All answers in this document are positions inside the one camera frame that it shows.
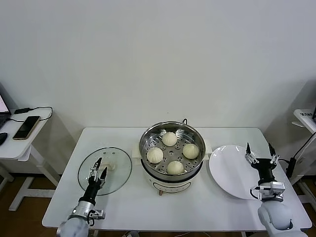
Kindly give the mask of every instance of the power cord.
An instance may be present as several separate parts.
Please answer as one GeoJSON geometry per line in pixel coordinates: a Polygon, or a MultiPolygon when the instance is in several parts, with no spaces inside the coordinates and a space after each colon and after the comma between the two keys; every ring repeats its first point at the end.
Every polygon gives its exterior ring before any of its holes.
{"type": "MultiPolygon", "coordinates": [[[[51,109],[51,113],[50,113],[50,116],[47,117],[47,118],[42,118],[40,119],[40,121],[44,121],[44,120],[48,120],[50,119],[52,116],[53,116],[53,108],[51,106],[39,106],[39,107],[36,107],[36,108],[23,108],[23,109],[17,109],[14,114],[15,115],[18,115],[18,114],[23,114],[23,113],[27,113],[28,111],[32,111],[32,110],[36,110],[36,109],[42,109],[42,108],[48,108],[48,109],[51,109]]],[[[15,122],[24,122],[24,121],[21,121],[21,120],[15,120],[15,119],[12,119],[12,118],[7,118],[7,120],[12,120],[12,121],[15,121],[15,122]]]]}
{"type": "Polygon", "coordinates": [[[308,144],[308,142],[315,136],[316,132],[314,132],[310,137],[309,139],[307,139],[307,141],[304,143],[304,145],[302,145],[302,147],[295,153],[295,155],[293,157],[291,157],[290,160],[286,160],[286,159],[278,159],[278,160],[282,160],[286,163],[288,163],[288,167],[286,168],[286,176],[288,178],[291,178],[292,177],[292,174],[293,174],[293,171],[294,171],[294,167],[295,167],[295,164],[296,162],[299,160],[299,158],[296,160],[296,156],[299,154],[299,152],[306,146],[306,144],[308,144]]]}

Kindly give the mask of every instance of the white table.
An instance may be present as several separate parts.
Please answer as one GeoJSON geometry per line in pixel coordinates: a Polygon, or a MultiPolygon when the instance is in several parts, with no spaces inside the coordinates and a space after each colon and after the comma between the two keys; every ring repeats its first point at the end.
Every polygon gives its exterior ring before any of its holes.
{"type": "MultiPolygon", "coordinates": [[[[305,110],[295,110],[294,115],[295,117],[302,123],[302,125],[308,129],[309,132],[314,133],[316,132],[316,122],[313,120],[313,109],[305,109],[305,110]]],[[[314,142],[316,136],[312,138],[308,144],[306,144],[306,148],[314,142]]],[[[312,167],[315,167],[316,159],[315,158],[305,158],[300,160],[300,162],[296,163],[296,167],[294,169],[292,178],[290,179],[291,184],[296,183],[299,181],[312,167]]],[[[298,182],[298,186],[303,191],[304,195],[300,195],[299,198],[302,203],[310,203],[313,209],[316,211],[316,197],[313,195],[309,187],[304,182],[298,182]]]]}
{"type": "MultiPolygon", "coordinates": [[[[270,157],[268,143],[257,128],[198,128],[212,149],[247,142],[261,157],[270,157]]],[[[82,161],[102,147],[118,147],[132,157],[145,128],[86,128],[74,149],[55,194],[42,220],[46,227],[57,228],[77,205],[83,190],[77,173],[82,161]]],[[[97,230],[138,230],[173,232],[261,231],[258,200],[242,200],[223,191],[209,174],[208,161],[203,164],[190,188],[184,192],[159,196],[143,177],[141,165],[133,165],[131,176],[118,191],[97,196],[96,208],[104,209],[105,220],[96,221],[97,230]]],[[[312,223],[280,165],[274,170],[278,181],[285,183],[284,204],[295,213],[293,221],[300,228],[312,223]]]]}
{"type": "MultiPolygon", "coordinates": [[[[40,116],[41,119],[49,117],[51,114],[51,109],[49,108],[39,108],[28,113],[12,115],[11,118],[17,121],[24,121],[28,116],[40,116]]],[[[12,137],[15,135],[17,130],[22,125],[22,122],[7,121],[4,126],[0,129],[0,133],[8,133],[8,137],[5,142],[0,146],[0,159],[6,160],[18,160],[18,161],[27,161],[30,156],[30,161],[34,163],[37,168],[55,185],[58,185],[60,176],[57,172],[44,160],[40,153],[32,146],[33,140],[36,138],[40,130],[46,124],[47,120],[40,121],[34,130],[32,131],[30,137],[26,140],[13,140],[12,137]]],[[[1,176],[4,176],[5,181],[12,181],[13,179],[8,176],[9,174],[0,169],[1,176]]],[[[33,181],[32,177],[28,177],[24,184],[22,185],[20,191],[12,202],[9,210],[15,211],[19,204],[21,203],[23,197],[52,197],[53,190],[34,190],[28,189],[33,181]]]]}

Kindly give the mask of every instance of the white wall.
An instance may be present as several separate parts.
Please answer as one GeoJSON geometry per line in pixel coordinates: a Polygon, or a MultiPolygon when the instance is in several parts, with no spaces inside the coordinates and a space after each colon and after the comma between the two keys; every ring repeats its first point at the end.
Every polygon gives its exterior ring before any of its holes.
{"type": "MultiPolygon", "coordinates": [[[[53,106],[75,141],[86,126],[184,117],[266,131],[316,75],[315,8],[313,0],[5,0],[0,80],[19,107],[53,106]]],[[[64,156],[70,143],[59,147],[64,156]]],[[[62,171],[67,158],[48,156],[62,171]]]]}

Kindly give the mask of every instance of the electric steamer pot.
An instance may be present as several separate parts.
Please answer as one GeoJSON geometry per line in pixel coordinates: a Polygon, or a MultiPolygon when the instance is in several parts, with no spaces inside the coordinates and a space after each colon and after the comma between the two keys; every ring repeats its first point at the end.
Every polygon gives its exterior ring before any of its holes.
{"type": "Polygon", "coordinates": [[[188,188],[191,184],[190,180],[200,171],[205,156],[205,143],[202,136],[191,126],[166,121],[157,123],[144,132],[139,142],[139,152],[145,174],[148,174],[148,181],[158,190],[177,193],[188,188]],[[162,142],[162,137],[167,132],[174,132],[178,138],[177,143],[172,147],[168,147],[162,142]],[[199,148],[199,155],[195,159],[187,159],[183,155],[183,147],[189,143],[195,144],[199,148]],[[147,152],[153,147],[158,147],[163,152],[163,159],[160,163],[153,164],[147,159],[147,152]],[[183,164],[184,173],[178,175],[167,173],[168,164],[174,160],[183,164]]]}

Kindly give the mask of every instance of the cable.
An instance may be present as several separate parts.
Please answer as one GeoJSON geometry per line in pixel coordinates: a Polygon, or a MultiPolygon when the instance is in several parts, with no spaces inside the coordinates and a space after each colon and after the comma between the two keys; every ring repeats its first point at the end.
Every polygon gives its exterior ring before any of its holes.
{"type": "Polygon", "coordinates": [[[43,106],[43,107],[42,107],[42,106],[39,106],[39,107],[36,107],[36,108],[34,108],[34,109],[31,109],[31,110],[36,110],[36,109],[39,109],[39,108],[43,108],[43,109],[49,108],[49,109],[51,109],[50,116],[47,117],[47,118],[40,119],[40,121],[48,120],[48,119],[50,119],[50,118],[53,116],[53,108],[52,108],[51,106],[43,106]]]}
{"type": "Polygon", "coordinates": [[[314,137],[314,135],[316,134],[316,132],[314,132],[309,139],[304,143],[304,145],[297,151],[297,153],[295,153],[295,155],[293,156],[294,158],[297,156],[297,154],[305,147],[305,145],[312,139],[312,137],[314,137]]]}
{"type": "Polygon", "coordinates": [[[190,233],[190,232],[186,232],[186,233],[184,233],[182,235],[178,235],[178,236],[175,236],[175,237],[184,236],[184,235],[187,235],[188,233],[190,233]]]}
{"type": "Polygon", "coordinates": [[[90,210],[90,211],[88,212],[88,215],[87,215],[87,223],[88,223],[89,226],[94,226],[94,218],[93,218],[93,217],[91,218],[92,224],[90,224],[90,214],[91,214],[91,213],[95,213],[95,210],[90,210]]]}
{"type": "MultiPolygon", "coordinates": [[[[42,119],[40,119],[40,121],[48,120],[48,119],[50,119],[53,116],[53,108],[50,107],[50,106],[43,106],[43,107],[40,106],[40,107],[36,107],[36,108],[33,108],[33,109],[28,109],[27,111],[36,110],[36,109],[39,109],[39,108],[44,108],[44,109],[45,108],[49,108],[49,109],[51,109],[50,116],[47,117],[47,118],[42,118],[42,119]]],[[[7,118],[6,120],[7,121],[12,120],[12,121],[15,121],[15,122],[25,122],[25,120],[24,121],[22,121],[22,120],[15,120],[15,119],[12,119],[12,118],[7,118]]]]}
{"type": "Polygon", "coordinates": [[[250,189],[250,195],[252,195],[255,199],[258,199],[258,197],[256,197],[256,196],[252,193],[252,189],[250,189]]]}

